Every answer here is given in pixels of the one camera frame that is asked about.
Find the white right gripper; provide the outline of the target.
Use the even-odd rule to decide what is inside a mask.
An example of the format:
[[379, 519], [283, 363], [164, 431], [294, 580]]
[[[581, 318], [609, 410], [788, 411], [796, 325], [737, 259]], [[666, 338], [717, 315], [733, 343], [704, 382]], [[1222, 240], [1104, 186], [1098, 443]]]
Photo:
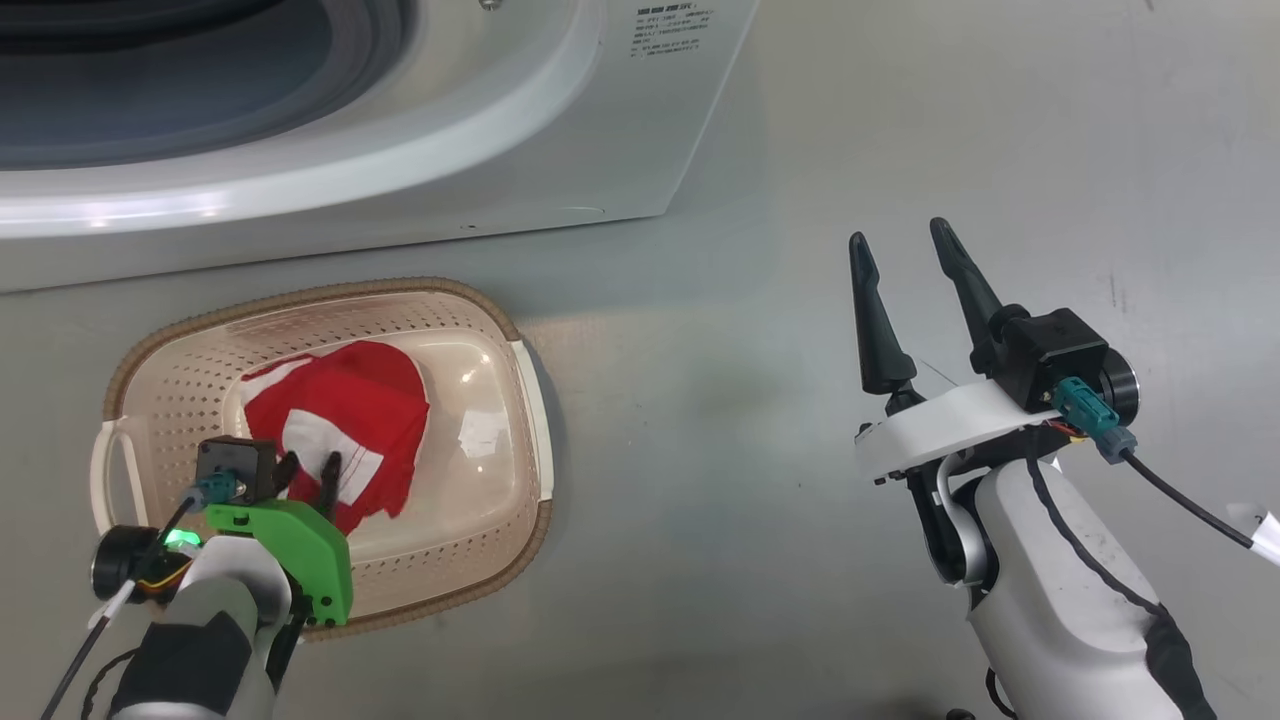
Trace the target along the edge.
[[[1004, 305], [951, 224], [936, 217], [929, 229], [942, 273], [954, 283], [963, 310], [973, 345], [972, 369], [992, 377], [996, 341], [989, 320]], [[916, 368], [893, 332], [879, 292], [881, 274], [861, 232], [850, 237], [849, 255], [861, 387], [877, 396], [910, 389]], [[992, 379], [959, 386], [860, 432], [855, 478], [874, 480], [906, 471], [1059, 416], [1052, 407], [1028, 413]]]

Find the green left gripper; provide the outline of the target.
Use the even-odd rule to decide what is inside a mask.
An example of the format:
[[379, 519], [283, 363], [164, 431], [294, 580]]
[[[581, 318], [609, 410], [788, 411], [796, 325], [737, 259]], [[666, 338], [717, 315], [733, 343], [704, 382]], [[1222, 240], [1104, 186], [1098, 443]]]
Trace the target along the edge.
[[343, 626], [355, 601], [349, 546], [335, 521], [340, 489], [340, 452], [333, 451], [317, 480], [317, 510], [285, 498], [300, 470], [287, 452], [274, 468], [274, 496], [252, 505], [214, 503], [205, 511], [214, 529], [257, 541], [284, 571], [294, 603], [319, 626]]

